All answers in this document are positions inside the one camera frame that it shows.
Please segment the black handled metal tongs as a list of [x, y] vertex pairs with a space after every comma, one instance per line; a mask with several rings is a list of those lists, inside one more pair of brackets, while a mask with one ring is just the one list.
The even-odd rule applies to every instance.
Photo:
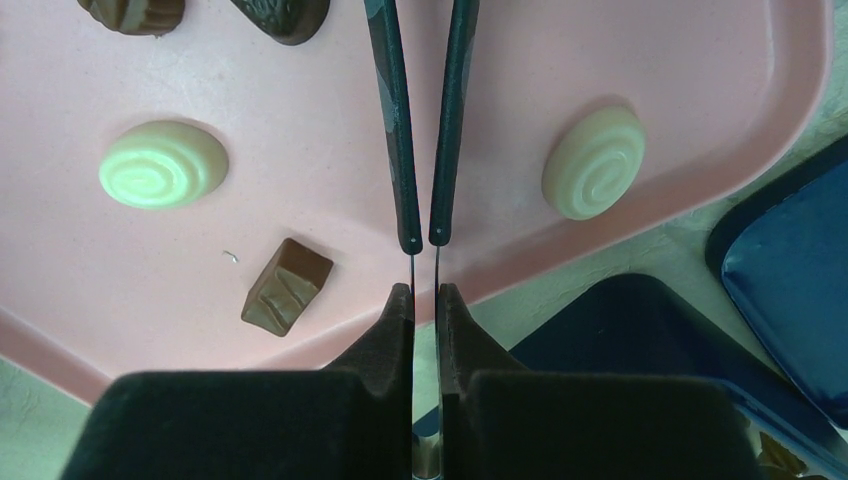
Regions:
[[[476, 1], [456, 1], [448, 35], [441, 94], [438, 140], [431, 193], [429, 233], [424, 235], [416, 184], [413, 135], [404, 52], [393, 1], [364, 4], [377, 73], [379, 97], [388, 148], [400, 248], [414, 258], [423, 243], [446, 246], [452, 236], [453, 208], [460, 159], [465, 97], [478, 23]], [[450, 353], [450, 303], [452, 285], [435, 287], [435, 338], [440, 387], [439, 460], [443, 479], [462, 475], [459, 451], [459, 393], [452, 378]]]

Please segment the dark blue tin lid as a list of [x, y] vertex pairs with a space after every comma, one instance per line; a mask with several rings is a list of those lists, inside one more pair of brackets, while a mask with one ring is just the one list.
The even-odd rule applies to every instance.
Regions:
[[728, 211], [708, 268], [786, 377], [847, 427], [847, 140]]

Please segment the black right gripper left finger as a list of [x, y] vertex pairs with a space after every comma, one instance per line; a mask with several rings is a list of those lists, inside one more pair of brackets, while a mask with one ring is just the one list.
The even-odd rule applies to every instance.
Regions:
[[414, 307], [396, 284], [322, 369], [153, 371], [94, 405], [66, 479], [408, 479]]

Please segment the blue chocolate tin box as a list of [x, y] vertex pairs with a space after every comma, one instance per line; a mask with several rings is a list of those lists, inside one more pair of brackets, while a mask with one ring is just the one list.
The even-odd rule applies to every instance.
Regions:
[[660, 280], [603, 280], [505, 349], [534, 372], [686, 377], [711, 383], [739, 414], [764, 479], [770, 441], [798, 455], [810, 479], [843, 479], [847, 446], [829, 422]]

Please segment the dark rectangular chocolate piece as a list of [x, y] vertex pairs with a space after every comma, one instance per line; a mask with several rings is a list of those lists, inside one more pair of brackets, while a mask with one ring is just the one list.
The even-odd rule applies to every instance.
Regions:
[[322, 290], [333, 266], [329, 258], [286, 238], [249, 289], [241, 320], [286, 336]]

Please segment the white chocolate piece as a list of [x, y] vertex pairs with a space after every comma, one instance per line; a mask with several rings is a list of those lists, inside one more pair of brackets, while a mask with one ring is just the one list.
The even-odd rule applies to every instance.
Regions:
[[98, 177], [117, 202], [162, 210], [211, 193], [228, 170], [228, 152], [214, 135], [182, 121], [155, 120], [118, 136], [102, 157]]
[[646, 144], [644, 127], [630, 109], [608, 106], [590, 113], [547, 159], [541, 183], [545, 200], [570, 220], [604, 213], [632, 186]]

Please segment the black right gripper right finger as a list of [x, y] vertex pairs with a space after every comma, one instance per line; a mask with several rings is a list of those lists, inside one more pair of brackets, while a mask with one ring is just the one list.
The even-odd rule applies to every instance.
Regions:
[[436, 295], [445, 479], [757, 479], [739, 414], [686, 377], [534, 372]]

